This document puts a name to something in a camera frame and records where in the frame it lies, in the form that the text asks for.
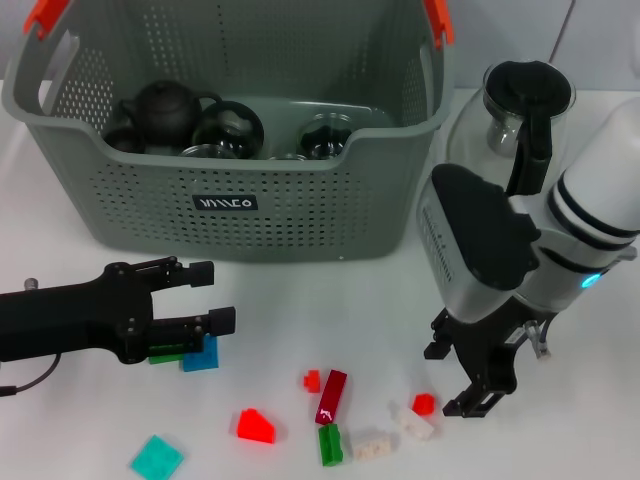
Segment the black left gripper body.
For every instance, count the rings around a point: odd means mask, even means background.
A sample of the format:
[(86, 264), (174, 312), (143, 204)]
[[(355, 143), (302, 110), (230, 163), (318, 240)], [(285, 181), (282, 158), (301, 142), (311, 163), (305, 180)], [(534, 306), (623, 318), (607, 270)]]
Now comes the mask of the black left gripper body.
[(137, 273), (109, 265), (96, 279), (1, 296), (1, 360), (104, 349), (123, 364), (147, 358), (151, 290)]

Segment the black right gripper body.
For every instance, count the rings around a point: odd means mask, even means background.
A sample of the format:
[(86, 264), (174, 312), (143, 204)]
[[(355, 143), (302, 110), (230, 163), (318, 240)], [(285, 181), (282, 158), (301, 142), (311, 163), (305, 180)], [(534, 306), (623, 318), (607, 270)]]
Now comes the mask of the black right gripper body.
[(520, 337), (515, 343), (508, 339), (526, 322), (539, 322), (540, 314), (515, 298), (476, 323), (464, 323), (448, 312), (451, 349), (469, 377), (470, 385), (483, 382), (514, 392), (517, 387), (515, 354), (524, 338)]

